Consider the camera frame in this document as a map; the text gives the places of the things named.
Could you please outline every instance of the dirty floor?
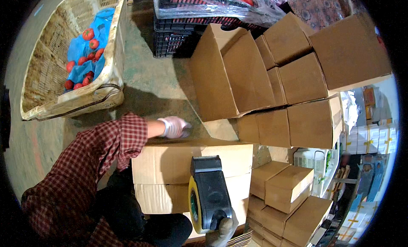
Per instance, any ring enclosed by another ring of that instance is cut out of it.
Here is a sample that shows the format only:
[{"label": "dirty floor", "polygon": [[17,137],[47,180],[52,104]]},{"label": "dirty floor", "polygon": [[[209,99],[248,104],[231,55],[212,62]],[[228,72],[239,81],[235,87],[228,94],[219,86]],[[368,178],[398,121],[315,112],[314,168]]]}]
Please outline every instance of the dirty floor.
[{"label": "dirty floor", "polygon": [[[119,118],[129,111],[148,119],[171,115],[184,118],[193,125],[190,138],[211,136],[237,140],[234,121],[201,122],[188,59],[153,57],[150,50],[153,1],[149,0],[127,6],[126,86],[122,105],[75,118],[21,121],[19,104],[24,73],[41,29],[61,1],[42,0],[37,5],[22,27],[7,65],[5,84],[10,90],[12,123],[10,148],[4,156],[8,177],[18,200],[26,189],[44,178],[61,151],[79,131]],[[254,145],[253,167],[270,160],[287,162],[288,154],[288,149]]]}]

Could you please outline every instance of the tomato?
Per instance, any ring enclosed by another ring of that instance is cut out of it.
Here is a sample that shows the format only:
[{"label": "tomato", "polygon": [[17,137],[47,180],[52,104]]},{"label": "tomato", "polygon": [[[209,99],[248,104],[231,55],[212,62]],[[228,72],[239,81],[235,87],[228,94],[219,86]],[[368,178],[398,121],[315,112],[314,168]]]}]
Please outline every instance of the tomato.
[{"label": "tomato", "polygon": [[91,49],[96,49],[97,47],[99,46],[99,41],[98,40],[96,40],[96,39],[92,39],[90,42],[89,42],[89,47],[91,48]]},{"label": "tomato", "polygon": [[73,81],[71,81],[71,80],[67,80],[66,82],[65,82],[65,88],[66,89],[72,89],[73,87],[74,87],[74,82]]},{"label": "tomato", "polygon": [[78,59],[78,65],[83,65],[86,61],[88,61],[88,59],[82,56]]},{"label": "tomato", "polygon": [[77,84],[75,84],[75,86],[74,86],[74,90],[75,89],[79,89],[80,87],[83,87],[84,85],[82,85],[82,83],[77,83]]},{"label": "tomato", "polygon": [[88,60],[94,59],[94,58],[95,58],[95,54],[96,54],[96,52],[91,52],[91,53],[89,53],[89,55],[87,56],[87,59],[88,59]]},{"label": "tomato", "polygon": [[86,74],[85,74],[85,77],[90,77],[91,79],[93,79],[93,77],[94,77],[94,72],[93,71],[89,71],[89,72],[87,72]]},{"label": "tomato", "polygon": [[254,2],[252,0],[244,0],[247,4],[254,6]]},{"label": "tomato", "polygon": [[92,40],[94,36],[95,34],[92,28],[88,28],[82,33],[82,38],[84,38],[84,40]]},{"label": "tomato", "polygon": [[82,85],[87,86],[92,82],[92,78],[90,78],[89,76],[86,76],[84,78],[84,81],[82,81]]},{"label": "tomato", "polygon": [[96,60],[99,60],[99,59],[101,58],[101,56],[102,56],[102,54],[103,54],[104,51],[105,51],[104,48],[101,48],[101,49],[99,49],[98,51],[96,51],[95,59],[96,59]]},{"label": "tomato", "polygon": [[67,64],[67,72],[71,72],[72,68],[75,66],[75,61],[70,61]]}]

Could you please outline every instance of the red plaid shirt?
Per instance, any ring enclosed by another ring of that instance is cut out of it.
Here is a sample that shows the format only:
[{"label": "red plaid shirt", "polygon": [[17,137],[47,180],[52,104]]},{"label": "red plaid shirt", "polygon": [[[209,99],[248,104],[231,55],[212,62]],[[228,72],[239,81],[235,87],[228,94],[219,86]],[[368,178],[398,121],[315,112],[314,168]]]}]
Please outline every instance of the red plaid shirt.
[{"label": "red plaid shirt", "polygon": [[23,212],[34,231],[56,245],[150,246],[121,242],[104,217],[94,221],[87,215],[99,179],[116,159],[117,169],[125,169],[146,141],[145,120],[131,113],[78,133],[44,180],[23,194]]}]

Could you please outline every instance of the gloved hand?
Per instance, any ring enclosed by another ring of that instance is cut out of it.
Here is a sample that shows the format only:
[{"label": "gloved hand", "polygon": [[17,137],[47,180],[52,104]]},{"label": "gloved hand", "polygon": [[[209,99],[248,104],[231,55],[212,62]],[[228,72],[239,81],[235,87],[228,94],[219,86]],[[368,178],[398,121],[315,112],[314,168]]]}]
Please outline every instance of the gloved hand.
[{"label": "gloved hand", "polygon": [[238,220],[235,211],[232,210],[232,219],[221,220],[218,230],[205,234],[205,246],[224,247],[231,239],[238,227]]},{"label": "gloved hand", "polygon": [[162,137],[174,139],[185,138],[190,135],[190,133],[186,131],[186,129],[191,128],[191,124],[184,121],[184,119],[182,118],[170,116],[165,118],[158,118],[157,120],[164,122],[166,126],[166,130],[161,135]]}]

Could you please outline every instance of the person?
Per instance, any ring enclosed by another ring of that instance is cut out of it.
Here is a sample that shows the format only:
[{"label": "person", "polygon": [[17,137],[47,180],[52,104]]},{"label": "person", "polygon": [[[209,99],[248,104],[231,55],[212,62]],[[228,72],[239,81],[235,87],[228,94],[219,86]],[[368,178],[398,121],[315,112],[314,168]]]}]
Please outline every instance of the person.
[{"label": "person", "polygon": [[[130,159],[149,138],[188,136],[191,125],[171,116],[146,121],[127,113],[77,134],[60,154],[44,180],[22,196],[22,210],[30,227],[52,246],[181,246],[192,225],[182,214],[158,214],[145,219],[131,194]],[[108,186],[98,181],[114,161]],[[225,246],[237,228],[234,216],[219,230],[206,234],[206,246]]]}]

